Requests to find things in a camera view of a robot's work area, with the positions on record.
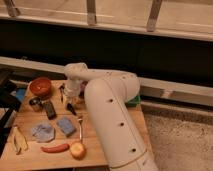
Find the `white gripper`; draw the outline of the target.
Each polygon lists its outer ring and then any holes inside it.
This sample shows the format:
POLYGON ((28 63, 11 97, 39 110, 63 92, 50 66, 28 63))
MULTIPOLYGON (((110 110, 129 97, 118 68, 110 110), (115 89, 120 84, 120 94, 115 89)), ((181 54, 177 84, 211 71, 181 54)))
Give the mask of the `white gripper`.
POLYGON ((77 97, 81 92, 81 81, 79 79, 68 79, 65 83, 63 105, 67 108, 69 98, 73 98, 73 105, 76 107, 80 104, 80 99, 77 97))

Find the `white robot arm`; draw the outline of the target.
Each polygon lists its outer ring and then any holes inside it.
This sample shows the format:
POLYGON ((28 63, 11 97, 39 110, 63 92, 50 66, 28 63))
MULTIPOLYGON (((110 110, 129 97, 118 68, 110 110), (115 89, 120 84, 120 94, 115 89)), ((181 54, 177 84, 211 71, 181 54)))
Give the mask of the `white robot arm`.
POLYGON ((110 171, 159 171, 125 103, 136 97, 136 74, 119 70, 89 69, 85 63, 64 67, 65 94, 77 97, 81 82, 85 105, 101 142, 110 171))

